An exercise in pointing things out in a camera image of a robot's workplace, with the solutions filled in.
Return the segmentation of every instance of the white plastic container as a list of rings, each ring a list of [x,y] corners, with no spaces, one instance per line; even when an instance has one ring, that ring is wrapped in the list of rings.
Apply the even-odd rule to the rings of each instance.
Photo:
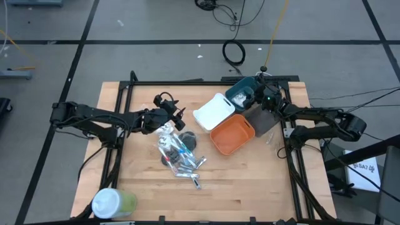
[[[193,116],[204,131],[210,133],[234,112],[234,105],[223,94],[217,93],[200,109],[194,110]]]
[[[104,188],[93,198],[92,210],[101,219],[128,216],[136,209],[136,196],[132,193]]]

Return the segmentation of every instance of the teal container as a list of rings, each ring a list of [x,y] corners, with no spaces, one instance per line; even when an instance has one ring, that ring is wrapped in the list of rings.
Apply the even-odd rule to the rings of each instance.
[[[234,86],[225,92],[225,97],[235,106],[237,113],[243,113],[245,108],[237,105],[233,98],[238,94],[243,93],[246,96],[254,97],[254,92],[257,89],[257,82],[254,77],[245,77],[237,82]]]

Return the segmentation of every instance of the wooden tabletop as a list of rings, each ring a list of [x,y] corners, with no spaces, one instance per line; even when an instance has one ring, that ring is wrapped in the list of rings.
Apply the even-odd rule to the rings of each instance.
[[[102,85],[97,108],[114,110],[118,82]],[[130,111],[155,108],[154,96],[167,91],[179,100],[179,108],[186,107],[183,131],[197,136],[195,155],[207,161],[196,173],[200,175],[202,190],[194,187],[191,179],[176,178],[160,162],[161,154],[156,144],[156,134],[131,134],[124,143],[118,189],[137,196],[136,211],[123,220],[157,221],[165,216],[167,221],[276,221],[295,218],[293,195],[289,181],[288,165],[276,153],[283,147],[281,125],[275,125],[262,137],[255,137],[230,156],[224,156],[214,147],[206,134],[194,121],[193,110],[199,109],[216,93],[225,93],[229,86],[134,86]],[[303,82],[290,82],[292,103],[309,106]],[[296,121],[298,125],[313,127],[312,121]],[[266,144],[267,136],[273,134]],[[307,144],[319,148],[316,140]],[[98,140],[89,141],[88,158],[99,149]],[[71,216],[79,214],[91,201],[99,188],[105,152],[92,159],[82,170]],[[317,200],[336,217],[328,179],[321,153],[311,147],[302,149],[309,188]],[[304,196],[300,191],[303,217],[306,218]]]

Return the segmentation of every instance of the gray floor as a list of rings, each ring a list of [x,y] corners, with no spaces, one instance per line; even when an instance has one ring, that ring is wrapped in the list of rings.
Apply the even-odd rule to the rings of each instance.
[[[60,40],[81,38],[93,0],[65,1],[64,7],[9,6],[9,35],[17,40]],[[220,0],[240,11],[242,1]],[[244,21],[250,20],[262,1],[247,1]],[[387,39],[400,39],[397,0],[370,0]],[[238,39],[269,39],[283,1],[266,0],[259,17],[242,27]],[[0,29],[4,29],[4,5],[0,4]],[[215,22],[210,12],[193,1],[101,0],[88,39],[162,40],[230,39],[234,33]],[[277,39],[378,40],[361,1],[290,1]],[[49,128],[51,104],[58,101],[77,45],[23,45],[39,62],[34,77],[0,80],[0,96],[10,98],[14,111],[0,135],[0,224],[13,224],[28,188]],[[390,46],[400,58],[400,46]],[[127,80],[135,70],[141,81],[178,81],[203,78],[220,80],[235,76],[224,62],[220,44],[86,45],[83,49],[67,100],[95,106],[101,83]],[[264,63],[267,45],[247,44],[246,61],[240,67],[252,76]],[[240,52],[227,48],[232,59]],[[0,56],[0,69],[33,65],[15,47]],[[274,45],[269,73],[299,75],[310,98],[326,98],[399,86],[381,45]],[[355,106],[380,93],[337,101],[312,101],[314,106]],[[400,104],[394,93],[375,104]],[[366,132],[385,139],[399,134],[400,124],[392,118],[398,107],[369,107],[355,111],[367,124]],[[363,136],[359,142],[334,141],[348,149],[376,142]],[[67,219],[73,203],[76,176],[83,161],[86,141],[56,134],[51,145],[26,223]],[[378,159],[383,164],[383,157]],[[374,215],[350,200],[335,196],[338,217],[345,221],[373,223]]]

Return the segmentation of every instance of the bottle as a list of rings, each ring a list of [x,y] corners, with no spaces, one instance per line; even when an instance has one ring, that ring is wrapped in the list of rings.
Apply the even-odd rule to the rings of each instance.
[[[136,196],[113,188],[100,190],[93,198],[92,210],[101,219],[128,216],[136,209]]]

